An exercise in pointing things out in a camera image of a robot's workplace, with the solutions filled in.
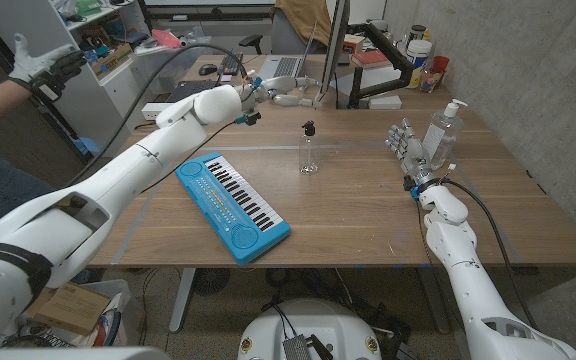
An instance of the desk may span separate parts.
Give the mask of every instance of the desk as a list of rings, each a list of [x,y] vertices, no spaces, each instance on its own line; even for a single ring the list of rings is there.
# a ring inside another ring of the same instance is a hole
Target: desk
[[[197,74],[199,67],[219,64],[221,58],[201,57],[186,78],[202,78]],[[244,61],[248,60],[247,69],[259,69],[264,56],[246,56]],[[320,77],[323,61],[324,55],[309,56],[305,73]],[[307,96],[315,92],[309,90]],[[409,89],[396,93],[403,102],[401,110],[335,110],[333,88],[319,110],[260,104],[262,119],[257,125],[231,126],[197,152],[197,156],[221,152],[292,228],[288,238],[248,266],[428,264],[415,202],[403,190],[399,161],[383,141],[390,126],[400,125],[404,117],[423,136],[430,115],[444,109],[452,96],[445,87],[432,94]],[[474,190],[489,207],[512,264],[576,266],[576,227],[572,221],[473,111],[462,109],[459,115],[465,126],[453,148],[451,162],[457,164],[457,170],[451,178]],[[314,176],[302,175],[298,170],[297,144],[303,133],[301,125],[307,120],[315,121],[317,134],[327,146],[319,173]],[[208,132],[221,126],[210,127]],[[153,130],[142,129],[130,137],[126,147]],[[445,173],[448,163],[437,174]],[[481,209],[459,189],[451,191],[470,210],[468,221],[479,239],[481,261],[493,266],[503,264]],[[174,175],[129,205],[90,265],[236,266]],[[186,279],[188,289],[191,280],[192,275]]]

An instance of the office chair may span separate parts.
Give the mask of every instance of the office chair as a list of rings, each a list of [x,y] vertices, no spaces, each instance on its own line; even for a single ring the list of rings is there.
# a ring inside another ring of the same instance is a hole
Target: office chair
[[[261,55],[259,42],[262,35],[250,35],[239,42],[239,46],[254,46],[257,55]],[[290,21],[281,9],[275,11],[272,21],[270,37],[273,39],[270,53],[275,55],[293,55],[303,54],[306,51],[306,44],[301,41],[299,34],[293,29]],[[317,40],[313,40],[313,46],[310,48],[311,54],[325,54],[326,46]]]

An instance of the spray bottle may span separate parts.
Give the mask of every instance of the spray bottle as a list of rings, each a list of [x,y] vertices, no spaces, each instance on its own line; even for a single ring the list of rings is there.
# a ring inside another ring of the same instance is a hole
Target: spray bottle
[[[464,126],[464,121],[457,116],[459,105],[468,106],[463,101],[452,99],[443,112],[437,111],[430,119],[423,145],[428,150],[428,156],[431,159],[430,166],[433,170],[439,169],[444,164],[457,140],[457,134]]]
[[[315,123],[305,123],[304,134],[299,139],[299,171],[302,174],[314,175],[319,170],[319,144],[315,135]]]

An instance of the blue toy keyboard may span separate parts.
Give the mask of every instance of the blue toy keyboard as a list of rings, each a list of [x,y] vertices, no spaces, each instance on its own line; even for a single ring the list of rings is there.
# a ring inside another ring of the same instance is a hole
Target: blue toy keyboard
[[[290,226],[220,153],[188,160],[175,173],[237,264],[290,234]]]

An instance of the computer mouse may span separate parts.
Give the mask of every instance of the computer mouse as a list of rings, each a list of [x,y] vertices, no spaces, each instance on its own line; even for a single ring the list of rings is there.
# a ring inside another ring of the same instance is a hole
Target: computer mouse
[[[217,71],[217,65],[206,64],[199,68],[199,75],[208,75]]]

